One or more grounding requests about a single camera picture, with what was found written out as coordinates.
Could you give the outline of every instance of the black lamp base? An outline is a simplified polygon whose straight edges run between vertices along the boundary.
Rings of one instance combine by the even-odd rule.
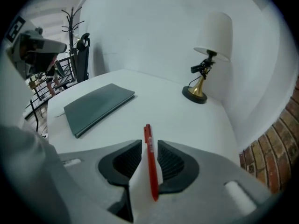
[[[185,86],[182,90],[182,94],[190,101],[193,101],[197,104],[204,104],[207,100],[207,96],[203,94],[203,96],[197,96],[197,95],[193,95],[190,91],[189,91],[189,87]]]

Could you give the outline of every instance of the black coat rack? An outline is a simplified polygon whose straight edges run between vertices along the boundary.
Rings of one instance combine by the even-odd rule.
[[[76,15],[76,13],[81,9],[82,7],[80,7],[75,13],[73,13],[74,11],[74,7],[71,8],[71,14],[69,14],[68,12],[64,11],[64,10],[61,10],[63,11],[64,13],[67,14],[66,18],[67,18],[67,21],[69,23],[69,26],[66,27],[66,26],[62,26],[63,28],[67,28],[68,30],[67,31],[63,31],[63,32],[68,32],[69,33],[69,39],[70,39],[70,49],[69,49],[69,53],[70,53],[70,59],[71,59],[71,62],[74,64],[73,66],[73,69],[74,69],[74,73],[75,73],[75,76],[77,76],[77,65],[78,65],[78,55],[77,55],[77,50],[74,48],[74,44],[73,44],[73,31],[76,30],[79,26],[80,23],[83,23],[84,21],[81,21],[79,23],[77,23],[76,25],[73,26],[73,19],[74,19],[74,16]]]

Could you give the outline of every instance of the white lampshade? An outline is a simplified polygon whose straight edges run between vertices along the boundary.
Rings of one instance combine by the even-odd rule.
[[[194,50],[206,54],[207,50],[216,52],[214,56],[223,61],[230,61],[233,46],[232,19],[221,12],[210,13],[200,29]]]

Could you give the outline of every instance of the chair backrest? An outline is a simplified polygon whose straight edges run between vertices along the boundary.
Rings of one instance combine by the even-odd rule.
[[[88,55],[90,40],[89,33],[85,33],[77,43],[78,63],[77,63],[77,82],[80,83],[88,79]]]

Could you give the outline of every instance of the brick wall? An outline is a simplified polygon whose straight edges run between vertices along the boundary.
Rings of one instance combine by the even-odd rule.
[[[279,119],[240,154],[241,167],[272,193],[283,190],[299,157],[299,78]]]

